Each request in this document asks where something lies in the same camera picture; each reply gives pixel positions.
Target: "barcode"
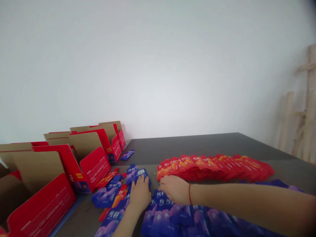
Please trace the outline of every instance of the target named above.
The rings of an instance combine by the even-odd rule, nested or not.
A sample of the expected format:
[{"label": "barcode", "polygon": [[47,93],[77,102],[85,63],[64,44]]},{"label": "barcode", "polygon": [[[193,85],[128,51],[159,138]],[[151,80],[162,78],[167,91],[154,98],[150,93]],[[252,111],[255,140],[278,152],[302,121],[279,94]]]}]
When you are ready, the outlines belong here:
[{"label": "barcode", "polygon": [[145,173],[145,171],[144,170],[140,170],[140,171],[137,172],[137,175],[140,175],[142,173]]}]

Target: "stack of sachets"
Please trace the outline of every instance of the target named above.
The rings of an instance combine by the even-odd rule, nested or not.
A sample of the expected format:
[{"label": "stack of sachets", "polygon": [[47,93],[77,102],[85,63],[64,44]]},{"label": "stack of sachets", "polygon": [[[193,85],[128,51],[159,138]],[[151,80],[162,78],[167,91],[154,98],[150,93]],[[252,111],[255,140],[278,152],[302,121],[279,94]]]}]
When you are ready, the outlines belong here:
[{"label": "stack of sachets", "polygon": [[[101,204],[96,205],[96,207],[106,206],[106,208],[99,218],[99,221],[102,221],[102,225],[96,233],[95,237],[110,237],[113,235],[114,231],[119,225],[120,220],[124,215],[127,206],[129,205],[132,187],[131,183],[133,181],[137,182],[138,177],[141,175],[144,175],[144,178],[148,177],[146,169],[138,170],[138,167],[136,167],[135,165],[131,165],[130,168],[127,169],[126,175],[126,182],[128,182],[129,185],[121,183],[124,176],[116,175],[103,190],[99,190],[101,194],[97,194],[99,192],[97,191],[92,196],[91,199],[94,203],[99,203],[102,201],[102,199],[107,201],[106,205],[104,204],[104,201],[102,201]],[[119,189],[115,191],[116,195],[112,195],[114,191],[111,190],[118,187]],[[110,194],[107,194],[106,198],[102,198],[104,197],[106,192],[110,192]]]},{"label": "stack of sachets", "polygon": [[269,164],[254,160],[247,156],[234,157],[217,155],[182,156],[177,159],[167,159],[158,166],[157,180],[165,175],[176,175],[186,181],[247,180],[249,182],[263,181],[274,174]]},{"label": "stack of sachets", "polygon": [[[297,190],[280,180],[257,182]],[[155,190],[149,204],[141,234],[146,237],[281,237],[263,227],[252,224],[228,213],[203,206],[182,206],[174,204],[164,192]]]}]

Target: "row of red packets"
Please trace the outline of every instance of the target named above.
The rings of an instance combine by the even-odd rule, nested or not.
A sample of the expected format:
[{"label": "row of red packets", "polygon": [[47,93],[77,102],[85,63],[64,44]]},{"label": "row of red packets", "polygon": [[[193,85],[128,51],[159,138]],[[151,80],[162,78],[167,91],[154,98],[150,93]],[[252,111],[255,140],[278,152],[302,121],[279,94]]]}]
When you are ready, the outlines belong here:
[{"label": "row of red packets", "polygon": [[254,160],[247,156],[233,157],[218,154],[215,157],[185,156],[171,160],[166,159],[158,165],[157,180],[165,175],[176,175],[186,181],[247,180],[249,182],[264,181],[274,174],[267,163]]}]

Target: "wrist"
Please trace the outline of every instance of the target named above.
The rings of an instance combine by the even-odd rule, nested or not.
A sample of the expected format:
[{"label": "wrist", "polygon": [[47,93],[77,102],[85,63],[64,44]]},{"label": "wrist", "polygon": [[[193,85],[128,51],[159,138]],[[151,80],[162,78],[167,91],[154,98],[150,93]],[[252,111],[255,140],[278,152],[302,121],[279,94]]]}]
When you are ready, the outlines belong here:
[{"label": "wrist", "polygon": [[139,206],[134,205],[132,203],[130,203],[127,206],[125,211],[131,212],[131,213],[133,213],[134,216],[137,216],[137,217],[139,217],[143,212],[143,210],[141,208],[139,208]]}]

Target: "left hand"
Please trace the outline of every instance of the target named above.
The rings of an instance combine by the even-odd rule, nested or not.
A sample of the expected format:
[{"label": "left hand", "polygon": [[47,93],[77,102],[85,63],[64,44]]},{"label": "left hand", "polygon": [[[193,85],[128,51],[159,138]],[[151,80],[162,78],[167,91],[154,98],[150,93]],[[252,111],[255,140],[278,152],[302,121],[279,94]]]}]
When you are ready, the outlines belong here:
[{"label": "left hand", "polygon": [[135,211],[142,213],[151,202],[151,193],[148,188],[149,178],[144,175],[138,177],[137,183],[132,182],[130,203],[128,206],[133,207]]}]

